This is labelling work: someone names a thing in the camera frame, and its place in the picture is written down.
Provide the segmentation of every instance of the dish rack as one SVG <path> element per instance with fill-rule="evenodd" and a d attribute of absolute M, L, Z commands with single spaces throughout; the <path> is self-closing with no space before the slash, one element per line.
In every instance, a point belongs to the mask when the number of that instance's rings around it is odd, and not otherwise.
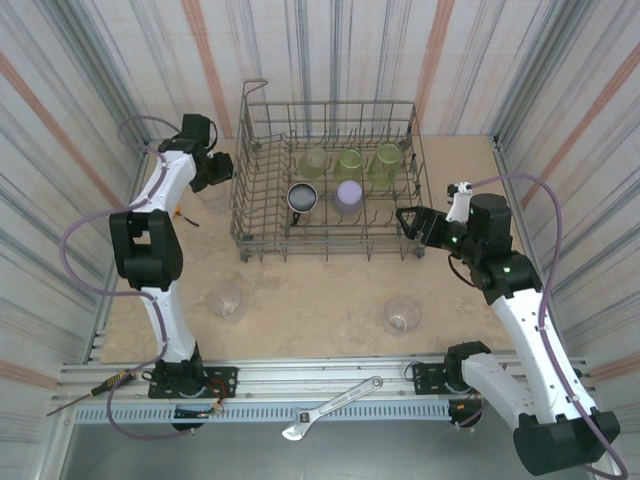
<path fill-rule="evenodd" d="M 404 237 L 396 219 L 400 207 L 432 206 L 424 150 L 413 136 L 415 105 L 403 101 L 266 102 L 266 80 L 244 82 L 238 125 L 235 172 L 231 187 L 231 236 L 243 261 L 257 255 L 409 254 L 424 256 L 425 246 Z M 404 152 L 402 166 L 388 188 L 374 187 L 367 169 L 377 148 L 396 142 Z M 297 162 L 312 147 L 323 148 L 330 160 L 324 175 L 306 180 Z M 363 208 L 345 216 L 333 206 L 338 184 L 333 167 L 348 147 L 362 152 Z M 318 192 L 315 208 L 291 226 L 289 187 L 307 182 Z"/>

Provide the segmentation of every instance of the purple cup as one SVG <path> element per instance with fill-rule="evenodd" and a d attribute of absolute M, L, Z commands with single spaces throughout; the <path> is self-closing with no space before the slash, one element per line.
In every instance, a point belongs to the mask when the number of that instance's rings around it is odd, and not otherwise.
<path fill-rule="evenodd" d="M 345 180 L 333 195 L 333 204 L 340 213 L 350 215 L 362 209 L 362 187 L 358 182 Z"/>

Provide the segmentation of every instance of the adjustable wrench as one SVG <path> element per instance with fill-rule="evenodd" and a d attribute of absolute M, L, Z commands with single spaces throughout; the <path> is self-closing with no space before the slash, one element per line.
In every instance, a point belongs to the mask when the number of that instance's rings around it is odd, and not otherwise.
<path fill-rule="evenodd" d="M 359 398 L 378 390 L 381 386 L 382 379 L 380 377 L 371 377 L 317 408 L 296 408 L 296 419 L 282 431 L 282 436 L 294 442 L 302 440 L 311 425 L 320 417 L 342 408 L 348 403 L 355 402 Z"/>

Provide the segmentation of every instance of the screwdriver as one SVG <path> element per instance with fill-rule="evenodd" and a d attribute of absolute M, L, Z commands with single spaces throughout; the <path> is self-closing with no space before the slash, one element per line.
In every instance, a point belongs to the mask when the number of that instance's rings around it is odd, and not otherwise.
<path fill-rule="evenodd" d="M 84 395 L 83 397 L 77 398 L 73 402 L 69 402 L 66 405 L 61 406 L 60 408 L 56 408 L 53 412 L 47 413 L 47 417 L 50 416 L 50 415 L 53 415 L 54 413 L 58 413 L 60 410 L 65 409 L 67 407 L 70 407 L 74 403 L 78 403 L 79 401 L 84 400 L 85 398 L 96 397 L 96 396 L 100 395 L 101 393 L 108 392 L 109 390 L 111 390 L 113 388 L 113 386 L 116 384 L 116 382 L 118 380 L 120 380 L 122 377 L 124 377 L 127 374 L 128 371 L 129 370 L 125 370 L 123 372 L 116 373 L 112 377 L 107 378 L 100 385 L 98 385 L 95 388 L 92 388 L 91 391 L 89 393 L 87 393 L 86 395 Z M 125 383 L 130 382 L 134 378 L 136 378 L 135 375 L 129 375 L 127 378 L 125 378 L 122 381 L 120 386 L 124 385 Z"/>

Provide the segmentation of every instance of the purple cable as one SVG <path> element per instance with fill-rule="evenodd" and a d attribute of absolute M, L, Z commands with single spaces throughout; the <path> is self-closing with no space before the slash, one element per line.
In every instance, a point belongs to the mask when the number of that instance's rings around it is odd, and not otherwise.
<path fill-rule="evenodd" d="M 593 422 L 593 420 L 591 420 L 591 417 L 585 411 L 584 407 L 580 403 L 578 396 L 576 395 L 576 393 L 573 391 L 573 388 L 571 387 L 571 383 L 569 382 L 567 377 L 564 375 L 564 372 L 562 371 L 562 367 L 560 366 L 560 363 L 558 362 L 558 358 L 556 357 L 556 354 L 553 351 L 553 347 L 551 346 L 551 342 L 549 341 L 549 336 L 545 329 L 544 318 L 547 311 L 547 307 L 549 305 L 549 300 L 551 299 L 551 289 L 553 287 L 553 281 L 556 275 L 558 262 L 560 261 L 560 250 L 562 247 L 562 211 L 561 211 L 560 201 L 558 200 L 558 197 L 553 192 L 553 190 L 551 190 L 551 187 L 547 185 L 544 181 L 542 181 L 541 179 L 539 179 L 534 175 L 530 175 L 528 173 L 522 173 L 522 172 L 514 172 L 514 173 L 509 173 L 507 175 L 499 175 L 497 177 L 488 178 L 486 180 L 482 180 L 481 182 L 476 182 L 472 184 L 471 188 L 478 188 L 478 187 L 487 185 L 489 183 L 497 182 L 498 180 L 509 180 L 512 178 L 523 178 L 525 180 L 530 180 L 534 183 L 537 183 L 538 185 L 540 185 L 542 188 L 545 189 L 545 191 L 549 194 L 549 197 L 551 197 L 551 201 L 553 202 L 553 206 L 556 211 L 556 246 L 555 246 L 555 251 L 553 253 L 553 260 L 551 262 L 551 269 L 549 270 L 549 278 L 547 279 L 547 284 L 545 285 L 544 290 L 542 291 L 542 300 L 540 301 L 540 309 L 538 310 L 538 329 L 542 337 L 542 343 L 544 344 L 544 348 L 547 351 L 547 355 L 549 356 L 549 360 L 553 365 L 553 369 L 556 371 L 556 374 L 560 379 L 560 383 L 562 383 L 562 386 L 567 391 L 567 394 L 569 395 L 569 397 L 571 398 L 571 401 L 575 405 L 576 410 L 578 410 L 578 412 L 580 413 L 580 415 L 582 416 L 586 424 L 589 426 L 593 434 L 600 441 L 600 443 L 605 448 L 605 450 L 609 452 L 609 455 L 611 455 L 611 458 L 613 459 L 613 461 L 618 465 L 618 468 L 620 469 L 620 475 L 612 475 L 607 472 L 596 470 L 595 468 L 590 466 L 585 466 L 584 468 L 589 472 L 593 473 L 594 475 L 598 475 L 600 477 L 607 478 L 609 480 L 626 480 L 627 478 L 629 478 L 629 472 L 627 470 L 627 467 L 622 461 L 622 458 L 620 458 L 618 453 L 613 449 L 611 444 L 607 441 L 607 439 L 604 437 L 604 435 L 602 434 L 600 429 L 596 426 L 596 424 Z M 475 416 L 479 415 L 480 412 L 485 408 L 485 406 L 486 404 L 483 405 L 482 408 L 478 412 L 476 412 L 473 416 L 465 420 L 465 422 L 468 423 L 473 418 L 475 418 Z"/>
<path fill-rule="evenodd" d="M 153 117 L 150 115 L 137 115 L 137 116 L 133 116 L 133 117 L 129 117 L 127 118 L 124 122 L 122 122 L 119 127 L 118 127 L 118 140 L 120 140 L 122 143 L 129 145 L 137 150 L 143 150 L 149 153 L 154 153 L 158 156 L 158 158 L 160 159 L 160 162 L 162 163 L 162 169 L 160 170 L 160 177 L 158 178 L 158 181 L 153 185 L 153 187 L 151 187 L 151 190 L 149 190 L 149 194 L 147 196 L 147 199 L 142 200 L 136 204 L 133 205 L 129 205 L 126 207 L 122 207 L 122 208 L 112 208 L 109 210 L 104 210 L 102 212 L 97 212 L 97 213 L 93 213 L 91 215 L 88 215 L 84 218 L 81 218 L 80 220 L 76 221 L 73 225 L 71 225 L 69 228 L 67 228 L 65 230 L 65 232 L 62 234 L 62 238 L 60 239 L 60 244 L 58 246 L 58 254 L 60 255 L 60 261 L 62 262 L 62 267 L 64 268 L 65 272 L 67 272 L 67 275 L 69 275 L 69 277 L 71 278 L 71 280 L 73 280 L 77 285 L 79 285 L 81 288 L 94 293 L 96 295 L 103 295 L 105 297 L 144 297 L 147 298 L 150 302 L 151 305 L 153 306 L 153 309 L 156 312 L 156 315 L 158 317 L 158 324 L 160 325 L 160 336 L 162 338 L 162 349 L 160 351 L 160 353 L 158 354 L 157 357 L 155 357 L 153 360 L 149 360 L 147 362 L 143 362 L 140 365 L 137 365 L 136 367 L 130 369 L 126 375 L 122 376 L 113 386 L 113 388 L 109 391 L 109 396 L 107 397 L 107 418 L 109 419 L 109 423 L 111 424 L 111 426 L 113 428 L 115 428 L 118 432 L 120 432 L 121 434 L 125 435 L 128 438 L 131 438 L 133 440 L 165 440 L 165 439 L 169 439 L 169 438 L 175 438 L 175 437 L 180 437 L 182 435 L 185 435 L 187 433 L 189 433 L 189 430 L 184 430 L 182 432 L 175 432 L 175 433 L 170 433 L 167 435 L 137 435 L 135 433 L 131 433 L 127 430 L 125 430 L 124 428 L 122 428 L 120 425 L 118 425 L 115 421 L 115 419 L 113 418 L 113 412 L 111 411 L 111 403 L 113 401 L 113 395 L 115 393 L 115 391 L 120 387 L 120 385 L 122 384 L 122 382 L 130 375 L 135 374 L 136 372 L 139 372 L 140 370 L 144 369 L 145 367 L 149 366 L 149 365 L 153 365 L 156 362 L 159 362 L 160 360 L 162 360 L 162 358 L 164 357 L 165 353 L 167 352 L 167 329 L 166 329 L 166 325 L 164 323 L 164 318 L 162 317 L 162 312 L 160 311 L 160 307 L 158 306 L 158 304 L 156 303 L 156 299 L 153 297 L 153 295 L 151 295 L 150 293 L 147 292 L 138 292 L 138 291 L 124 291 L 124 292 L 116 292 L 116 291 L 109 291 L 109 290 L 102 290 L 100 288 L 96 288 L 93 285 L 90 285 L 88 283 L 86 283 L 84 280 L 82 280 L 80 277 L 78 277 L 78 275 L 76 274 L 76 272 L 73 271 L 73 269 L 71 268 L 71 265 L 69 263 L 69 259 L 67 258 L 67 242 L 69 241 L 69 237 L 71 236 L 71 234 L 73 232 L 75 232 L 78 228 L 80 228 L 82 225 L 92 222 L 93 220 L 96 220 L 97 218 L 100 218 L 102 216 L 105 215 L 112 215 L 112 214 L 116 214 L 116 213 L 124 213 L 124 212 L 130 212 L 132 210 L 135 210 L 136 208 L 140 208 L 143 205 L 146 205 L 149 200 L 153 197 L 153 195 L 158 191 L 158 189 L 160 188 L 160 185 L 162 185 L 162 182 L 164 181 L 165 177 L 167 176 L 167 160 L 165 158 L 165 156 L 159 152 L 157 149 L 148 146 L 148 145 L 141 145 L 141 144 L 137 144 L 134 142 L 130 142 L 129 140 L 126 140 L 123 136 L 122 136 L 122 129 L 125 125 L 127 125 L 129 122 L 132 122 L 134 120 L 154 120 L 160 123 L 164 123 L 165 125 L 170 126 L 171 128 L 173 128 L 175 131 L 179 132 L 180 130 L 175 127 L 174 125 L 172 125 L 171 123 L 167 122 L 166 120 L 163 120 L 162 118 L 158 118 L 158 117 Z"/>

